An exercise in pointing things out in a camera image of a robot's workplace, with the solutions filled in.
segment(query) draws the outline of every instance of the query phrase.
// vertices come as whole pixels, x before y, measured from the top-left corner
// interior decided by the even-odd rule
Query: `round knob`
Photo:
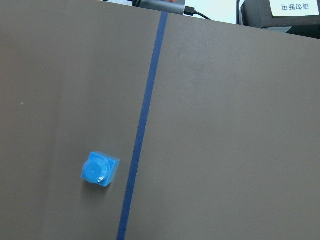
[[[91,158],[83,165],[83,178],[92,184],[103,181],[109,171],[108,162],[100,158]]]

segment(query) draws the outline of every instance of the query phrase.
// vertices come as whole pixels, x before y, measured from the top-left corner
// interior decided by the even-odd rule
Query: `blue plastic cube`
[[[117,158],[93,151],[83,165],[81,177],[91,184],[106,187],[113,181],[119,163]]]

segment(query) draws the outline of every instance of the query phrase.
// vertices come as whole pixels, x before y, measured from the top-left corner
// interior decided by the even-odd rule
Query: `gray surface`
[[[116,238],[159,18],[1,1],[0,239]],[[315,39],[170,15],[126,239],[318,240],[319,62]],[[121,159],[107,189],[90,151]]]
[[[320,239],[319,62],[319,40],[170,15],[126,239]]]
[[[116,238],[159,19],[98,1],[1,1],[1,240]],[[121,159],[108,188],[80,178],[91,151]]]

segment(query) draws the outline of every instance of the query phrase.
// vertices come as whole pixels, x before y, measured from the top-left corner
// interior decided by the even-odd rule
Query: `blue tape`
[[[160,17],[160,22],[158,26],[158,31],[155,38],[153,54],[151,58],[151,64],[149,69],[148,80],[146,83],[144,99],[142,104],[142,110],[139,120],[138,131],[136,134],[135,145],[132,155],[131,167],[129,171],[128,182],[126,185],[125,196],[122,206],[122,213],[120,218],[120,224],[118,229],[117,240],[124,240],[127,231],[129,213],[131,208],[132,197],[134,194],[134,188],[136,183],[136,177],[138,172],[138,166],[140,161],[140,155],[142,150],[142,145],[144,142],[145,131],[147,126],[148,114],[150,109],[151,97],[154,90],[156,74],[158,69],[158,63],[160,58],[161,47],[166,31],[166,25],[168,20],[168,13],[162,12]]]

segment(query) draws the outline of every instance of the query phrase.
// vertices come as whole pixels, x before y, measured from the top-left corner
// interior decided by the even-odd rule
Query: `black device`
[[[274,17],[269,0],[245,0],[241,17],[245,26],[320,39],[320,15]]]

